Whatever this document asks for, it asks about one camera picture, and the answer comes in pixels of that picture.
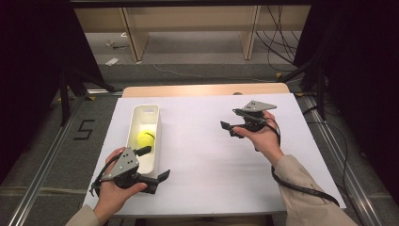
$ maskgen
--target black cable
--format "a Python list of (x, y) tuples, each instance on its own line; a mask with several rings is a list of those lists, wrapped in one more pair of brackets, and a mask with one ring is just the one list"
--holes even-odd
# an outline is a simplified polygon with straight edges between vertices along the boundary
[[(267, 120), (273, 121), (273, 122), (276, 124), (277, 129), (275, 129), (274, 127), (272, 127), (271, 125), (269, 125), (267, 122), (265, 122), (265, 121), (267, 121)], [(278, 138), (279, 145), (280, 145), (280, 141), (281, 141), (281, 132), (280, 132), (280, 130), (279, 130), (279, 125), (277, 124), (277, 122), (276, 122), (274, 119), (271, 119), (271, 118), (264, 118), (264, 126), (267, 126), (269, 129), (271, 129), (271, 131), (273, 131), (273, 132), (276, 134), (276, 136), (277, 136), (277, 138)], [(322, 198), (322, 199), (325, 199), (325, 200), (334, 202), (336, 205), (340, 206), (340, 204), (338, 203), (338, 201), (337, 201), (334, 197), (328, 195), (327, 193), (325, 193), (325, 192), (323, 192), (323, 191), (316, 190), (316, 189), (312, 189), (312, 188), (308, 188), (308, 187), (304, 187), (304, 186), (296, 186), (296, 185), (293, 185), (293, 184), (291, 184), (291, 183), (285, 182), (285, 181), (281, 180), (281, 179), (276, 175), (275, 169), (274, 169), (273, 166), (272, 166), (272, 169), (271, 169), (271, 170), (272, 170), (272, 176), (273, 176), (274, 180), (275, 180), (280, 186), (285, 186), (285, 187), (287, 187), (287, 188), (289, 188), (289, 189), (292, 189), (292, 190), (295, 190), (295, 191), (298, 191), (298, 192), (303, 192), (303, 193), (306, 193), (306, 194), (309, 194), (309, 195), (312, 195), (312, 196), (320, 197), (320, 198)]]
[(336, 126), (334, 126), (332, 124), (328, 124), (326, 122), (307, 121), (307, 124), (323, 124), (323, 125), (330, 126), (330, 127), (334, 128), (336, 131), (338, 131), (338, 133), (340, 133), (341, 137), (343, 138), (344, 147), (345, 147), (345, 158), (344, 158), (344, 161), (343, 161), (343, 178), (342, 178), (343, 187), (340, 187), (337, 184), (336, 185), (337, 185), (338, 188), (340, 188), (343, 191), (343, 193), (348, 198), (349, 203), (351, 204), (353, 210), (355, 211), (355, 215), (356, 215), (356, 217), (358, 218), (358, 220), (360, 222), (360, 225), (364, 225), (364, 223), (362, 221), (362, 218), (360, 217), (360, 214), (358, 212), (358, 209), (356, 208), (355, 204), (353, 204), (353, 202), (350, 200), (349, 192), (346, 189), (345, 174), (346, 174), (346, 169), (347, 169), (347, 160), (348, 160), (348, 155), (349, 155), (349, 149), (348, 149), (348, 145), (347, 145), (347, 142), (346, 142), (346, 139), (345, 139), (345, 136), (344, 136), (343, 132), (341, 132), (341, 130), (338, 129)]
[[(264, 31), (263, 31), (263, 34), (264, 34), (264, 36), (265, 36), (265, 37), (267, 37), (267, 39), (268, 39), (268, 40), (272, 40), (270, 37), (268, 37), (268, 36), (267, 36), (266, 32), (264, 32)], [(286, 44), (283, 44), (283, 43), (277, 42), (277, 41), (275, 41), (275, 40), (273, 40), (273, 42), (274, 42), (275, 44), (277, 44), (277, 45), (281, 45), (281, 46), (284, 46), (284, 45), (286, 45)], [(296, 49), (296, 47), (294, 47), (294, 46), (291, 46), (291, 45), (286, 45), (286, 46), (287, 46), (287, 47), (290, 47), (290, 48), (292, 48), (292, 49)]]
[(95, 190), (96, 193), (97, 193), (97, 195), (100, 196), (100, 192), (97, 192), (97, 191), (100, 190), (101, 182), (102, 182), (102, 181), (101, 181), (101, 178), (102, 178), (102, 176), (103, 176), (105, 170), (109, 167), (109, 165), (111, 165), (112, 162), (118, 160), (118, 159), (120, 158), (121, 155), (122, 155), (122, 153), (119, 153), (118, 155), (115, 155), (114, 157), (112, 157), (111, 160), (109, 160), (109, 161), (105, 164), (105, 166), (103, 167), (103, 169), (101, 169), (101, 171), (100, 171), (99, 175), (97, 176), (96, 180), (91, 184), (91, 189), (90, 189), (90, 194), (91, 194), (91, 196), (94, 197), (93, 190)]
[(295, 35), (294, 31), (291, 31), (291, 33), (293, 34), (294, 38), (299, 41), (299, 38)]
[(290, 54), (288, 53), (286, 47), (288, 47), (288, 49), (290, 50), (290, 52), (291, 52), (291, 54), (292, 54), (293, 56), (295, 56), (295, 55), (294, 55), (293, 51), (291, 50), (291, 48), (289, 47), (288, 41), (284, 38), (284, 35), (282, 35), (282, 28), (281, 28), (282, 6), (279, 6), (279, 22), (278, 22), (278, 23), (276, 22), (276, 19), (275, 19), (275, 17), (273, 16), (273, 13), (272, 13), (272, 11), (270, 10), (270, 7), (269, 7), (269, 6), (267, 6), (267, 9), (268, 9), (268, 11), (269, 11), (269, 13), (270, 13), (270, 16), (272, 17), (273, 22), (274, 22), (274, 24), (275, 24), (275, 26), (276, 26), (276, 32), (275, 32), (275, 35), (273, 36), (272, 44), (273, 44), (273, 41), (274, 41), (274, 38), (275, 38), (275, 36), (276, 36), (277, 31), (279, 31), (279, 34), (281, 35), (281, 38), (282, 38), (282, 43), (287, 43), (286, 45), (284, 44), (285, 52), (287, 53), (287, 56), (291, 59), (291, 56), (290, 56)]
[(261, 36), (259, 35), (258, 31), (256, 32), (256, 35), (258, 36), (258, 38), (261, 40), (261, 42), (267, 47), (268, 50), (271, 50), (273, 53), (275, 53), (277, 56), (281, 57), (282, 59), (284, 59), (285, 61), (293, 64), (294, 62), (292, 62), (291, 60), (287, 59), (286, 57), (282, 56), (281, 54), (279, 54), (276, 50), (272, 49), (271, 46), (269, 46), (268, 44), (266, 44), (266, 42), (263, 41), (263, 39), (261, 38)]

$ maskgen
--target floor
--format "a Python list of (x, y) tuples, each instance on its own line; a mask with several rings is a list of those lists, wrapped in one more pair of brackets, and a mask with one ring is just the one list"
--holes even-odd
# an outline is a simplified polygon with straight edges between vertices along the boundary
[[(238, 35), (236, 32), (151, 33), (146, 53), (139, 62), (132, 60), (130, 49), (126, 47), (127, 39), (121, 34), (87, 34), (87, 37), (99, 67), (104, 73), (105, 81), (120, 86), (128, 86), (129, 82), (126, 81), (131, 80), (121, 78), (128, 74), (126, 70), (144, 72), (145, 74), (132, 79), (138, 79), (136, 80), (138, 85), (145, 86), (151, 84), (151, 79), (154, 77), (167, 81), (172, 75), (180, 80), (198, 79), (190, 80), (188, 83), (202, 83), (200, 79), (212, 83), (213, 80), (210, 80), (212, 76), (219, 75), (224, 77), (221, 79), (233, 79), (227, 82), (239, 83), (243, 81), (240, 78), (243, 72), (253, 75), (249, 82), (268, 81), (275, 80), (277, 75), (286, 74), (286, 71), (295, 68), (280, 56), (268, 53), (267, 47), (258, 37), (255, 37), (251, 60), (244, 60)], [(261, 32), (259, 35), (266, 44), (270, 45), (270, 40), (265, 35), (271, 38), (274, 32), (265, 34)], [(295, 54), (296, 39), (300, 37), (300, 32), (294, 32), (294, 35), (292, 32), (284, 32), (283, 36), (294, 47), (291, 49)], [(282, 39), (278, 37), (277, 41), (282, 42)], [(286, 58), (293, 57), (290, 50), (283, 46), (273, 44), (272, 47)], [(104, 65), (113, 57), (119, 60), (116, 64)], [(132, 66), (137, 65), (142, 67), (132, 69)], [(299, 82), (300, 76), (287, 83), (291, 92), (299, 91)], [(0, 225), (7, 225), (14, 211), (18, 210), (24, 194), (29, 191), (27, 188), (32, 186), (42, 159), (47, 159), (49, 152), (54, 151), (54, 140), (58, 139), (61, 147), (57, 149), (60, 150), (56, 151), (56, 156), (50, 160), (52, 167), (43, 174), (44, 179), (39, 185), (39, 195), (27, 207), (26, 212), (29, 214), (24, 217), (23, 222), (24, 225), (62, 224), (73, 215), (84, 199), (88, 186), (87, 178), (90, 178), (92, 173), (91, 170), (82, 170), (81, 166), (85, 166), (85, 169), (95, 167), (98, 150), (101, 150), (102, 146), (98, 140), (104, 140), (107, 124), (117, 100), (118, 96), (115, 95), (100, 95), (95, 98), (95, 101), (73, 99), (72, 95), (72, 106), (76, 106), (72, 108), (72, 112), (75, 112), (74, 120), (68, 131), (61, 131), (59, 129), (60, 103), (55, 97), (53, 109), (46, 116), (49, 120), (42, 123), (40, 133), (33, 137), (31, 150), (22, 154), (7, 180), (0, 186), (0, 203), (6, 203), (0, 204)], [(297, 101), (303, 111), (314, 105), (312, 97), (301, 97)], [(346, 175), (349, 194), (346, 197), (343, 193), (348, 206), (346, 213), (357, 223), (363, 222), (363, 225), (399, 225), (398, 206), (379, 182), (367, 159), (359, 154), (359, 146), (350, 128), (340, 117), (339, 109), (333, 104), (333, 99), (327, 96), (326, 103), (329, 126), (310, 123), (309, 127), (331, 175), (339, 185), (342, 185), (342, 168), (339, 166), (340, 160), (337, 160), (340, 157), (337, 157), (335, 153), (348, 152), (349, 167), (347, 167)], [(305, 119), (309, 122), (320, 120), (314, 111), (305, 114)], [(84, 120), (92, 120), (92, 128), (95, 132), (92, 133), (90, 139), (79, 141), (76, 138), (82, 136), (78, 131)], [(65, 134), (65, 137), (60, 138), (60, 131)], [(336, 144), (326, 142), (328, 136), (334, 137)], [(356, 215), (354, 209), (358, 209), (360, 217)], [(275, 225), (284, 225), (285, 217), (283, 213), (274, 215)], [(111, 222), (111, 225), (133, 224), (130, 219), (124, 221), (115, 219)]]

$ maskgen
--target beige sleeve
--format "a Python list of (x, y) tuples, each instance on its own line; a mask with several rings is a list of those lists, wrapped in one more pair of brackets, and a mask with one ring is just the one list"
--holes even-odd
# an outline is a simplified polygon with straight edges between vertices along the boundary
[(66, 226), (101, 226), (100, 221), (93, 210), (84, 205), (71, 219)]
[[(276, 175), (283, 181), (296, 186), (304, 186), (319, 191), (323, 189), (314, 182), (306, 169), (291, 155), (284, 155), (276, 165)], [(287, 209), (287, 226), (291, 225), (357, 225), (334, 202), (279, 187)]]

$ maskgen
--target gray floor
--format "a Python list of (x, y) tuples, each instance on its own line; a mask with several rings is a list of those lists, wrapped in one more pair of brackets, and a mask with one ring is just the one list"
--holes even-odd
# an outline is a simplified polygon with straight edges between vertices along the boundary
[[(295, 46), (296, 40), (291, 32), (284, 33), (284, 36)], [(275, 81), (276, 73), (285, 74), (283, 71), (294, 68), (276, 55), (269, 55), (267, 60), (267, 50), (258, 38), (255, 39), (252, 59), (244, 60), (238, 33), (234, 32), (154, 33), (151, 34), (147, 53), (142, 62), (138, 63), (131, 59), (129, 48), (114, 50), (106, 46), (109, 40), (115, 42), (114, 46), (126, 45), (126, 39), (120, 34), (88, 34), (88, 40), (105, 81), (118, 88)], [(285, 53), (284, 48), (276, 48), (278, 52)], [(120, 61), (113, 66), (105, 66), (105, 62), (112, 57), (117, 57)], [(267, 65), (269, 61), (278, 70)], [(298, 91), (299, 79), (288, 83), (292, 92)], [(88, 84), (88, 87), (96, 88), (91, 84)], [(62, 225), (78, 210), (86, 194), (118, 98), (119, 96), (115, 95), (100, 95), (94, 100), (86, 99), (80, 105), (77, 100), (71, 101), (72, 105), (79, 107), (76, 108), (71, 126), (24, 225)], [(312, 98), (297, 99), (302, 110), (309, 108), (308, 102)], [(343, 150), (346, 150), (347, 145), (348, 165), (354, 171), (380, 219), (379, 225), (399, 225), (398, 206), (379, 181), (367, 158), (359, 155), (359, 145), (340, 116), (339, 110), (335, 108), (334, 101), (327, 97), (326, 103), (327, 122), (331, 132)], [(314, 121), (315, 114), (310, 112), (305, 115), (305, 119), (309, 122)], [(41, 123), (37, 135), (32, 138), (31, 149), (22, 153), (8, 178), (0, 186), (0, 225), (8, 225), (26, 189), (31, 185), (42, 159), (50, 150), (60, 129), (60, 117), (61, 106), (56, 96), (52, 110)], [(88, 124), (93, 132), (87, 140), (76, 140), (77, 137), (84, 136), (78, 132), (83, 120), (93, 120)], [(310, 124), (309, 127), (334, 181), (341, 185), (342, 173), (318, 125)], [(359, 222), (350, 203), (346, 202), (346, 205), (348, 208), (345, 212)], [(284, 214), (276, 214), (273, 219), (275, 225), (285, 224)], [(120, 219), (111, 221), (111, 225), (133, 225), (131, 220), (120, 223)]]

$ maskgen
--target white container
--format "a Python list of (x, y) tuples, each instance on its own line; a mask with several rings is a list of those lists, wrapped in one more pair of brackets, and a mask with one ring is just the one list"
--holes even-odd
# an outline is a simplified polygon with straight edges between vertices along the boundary
[(140, 165), (138, 172), (143, 176), (157, 178), (159, 148), (161, 147), (161, 117), (158, 105), (137, 105), (134, 108), (126, 147), (138, 150), (136, 138), (143, 130), (153, 131), (155, 142), (150, 153), (137, 156)]

